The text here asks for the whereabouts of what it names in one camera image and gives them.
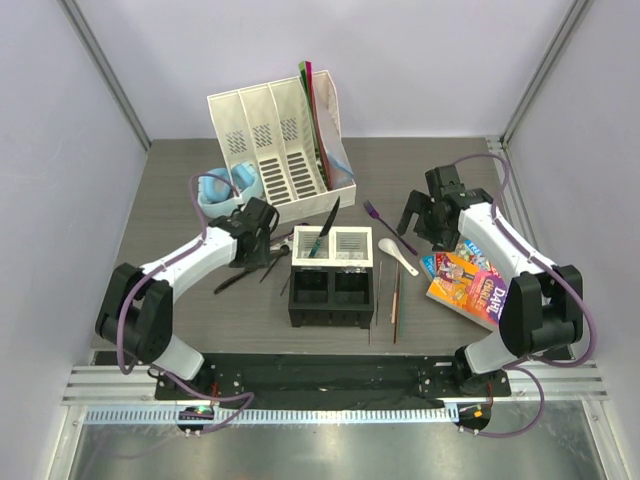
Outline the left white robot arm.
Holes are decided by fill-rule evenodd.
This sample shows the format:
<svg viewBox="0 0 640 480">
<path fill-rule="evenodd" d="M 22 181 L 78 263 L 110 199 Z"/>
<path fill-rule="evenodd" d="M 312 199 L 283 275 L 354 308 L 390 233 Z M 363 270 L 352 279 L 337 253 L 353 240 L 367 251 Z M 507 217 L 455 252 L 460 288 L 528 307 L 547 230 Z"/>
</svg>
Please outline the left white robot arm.
<svg viewBox="0 0 640 480">
<path fill-rule="evenodd" d="M 172 253 L 139 267 L 116 267 L 95 331 L 115 346 L 121 372 L 128 375 L 141 362 L 178 377 L 179 388 L 190 398 L 205 397 L 213 375 L 204 367 L 203 355 L 174 333 L 174 304 L 221 267 L 266 266 L 279 220 L 274 206 L 252 198 L 229 214 L 201 218 L 201 232 Z"/>
</svg>

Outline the black plastic knife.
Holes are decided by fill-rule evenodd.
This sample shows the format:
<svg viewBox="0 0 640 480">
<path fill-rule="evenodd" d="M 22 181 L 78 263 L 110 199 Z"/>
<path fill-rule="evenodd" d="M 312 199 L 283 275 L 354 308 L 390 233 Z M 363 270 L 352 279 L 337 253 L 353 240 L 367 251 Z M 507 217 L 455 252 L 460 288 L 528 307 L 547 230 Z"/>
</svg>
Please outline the black plastic knife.
<svg viewBox="0 0 640 480">
<path fill-rule="evenodd" d="M 248 268 L 248 269 L 244 269 L 241 272 L 233 275 L 232 277 L 229 277 L 228 279 L 224 280 L 222 283 L 220 283 L 214 289 L 214 294 L 215 295 L 220 294 L 221 292 L 223 292 L 227 288 L 231 287 L 232 285 L 236 284 L 238 281 L 242 280 L 243 278 L 245 278 L 246 276 L 250 275 L 254 271 L 255 271 L 254 268 Z"/>
</svg>

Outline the teal handled black knife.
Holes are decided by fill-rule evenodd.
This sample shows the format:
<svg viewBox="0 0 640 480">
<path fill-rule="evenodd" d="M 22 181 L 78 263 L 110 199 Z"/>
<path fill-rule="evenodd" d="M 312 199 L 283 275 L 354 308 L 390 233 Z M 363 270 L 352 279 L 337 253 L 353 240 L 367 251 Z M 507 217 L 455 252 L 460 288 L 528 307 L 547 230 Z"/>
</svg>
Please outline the teal handled black knife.
<svg viewBox="0 0 640 480">
<path fill-rule="evenodd" d="M 325 223 L 324 223 L 324 225 L 323 225 L 323 227 L 322 227 L 322 229 L 321 229 L 321 231 L 320 231 L 320 233 L 318 234 L 318 236 L 317 236 L 317 238 L 316 238 L 316 240 L 315 240 L 315 242 L 313 244 L 313 247 L 310 250 L 309 258 L 314 258 L 316 256 L 318 250 L 321 247 L 323 239 L 329 234 L 330 229 L 331 229 L 331 227 L 332 227 L 332 225 L 333 225 L 333 223 L 335 221 L 335 218 L 337 216 L 337 213 L 339 211 L 340 202 L 341 202 L 341 199 L 337 198 L 335 203 L 334 203 L 334 205 L 333 205 L 333 207 L 332 207 L 332 209 L 331 209 L 331 211 L 330 211 L 330 213 L 329 213 L 329 215 L 328 215 L 328 217 L 327 217 L 327 219 L 326 219 L 326 221 L 325 221 Z"/>
</svg>

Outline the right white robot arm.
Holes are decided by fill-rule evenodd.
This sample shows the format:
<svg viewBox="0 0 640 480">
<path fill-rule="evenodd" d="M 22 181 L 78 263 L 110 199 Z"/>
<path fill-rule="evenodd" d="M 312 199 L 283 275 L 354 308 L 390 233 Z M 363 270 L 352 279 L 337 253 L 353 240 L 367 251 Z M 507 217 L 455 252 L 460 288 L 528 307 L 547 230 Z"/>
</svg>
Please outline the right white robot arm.
<svg viewBox="0 0 640 480">
<path fill-rule="evenodd" d="M 409 194 L 398 232 L 412 228 L 442 252 L 453 251 L 460 238 L 468 239 L 506 284 L 496 331 L 459 348 L 453 356 L 455 389 L 475 394 L 504 367 L 581 340 L 581 273 L 537 252 L 506 221 L 484 189 L 464 185 L 455 165 L 436 167 L 425 177 L 428 190 Z"/>
</svg>

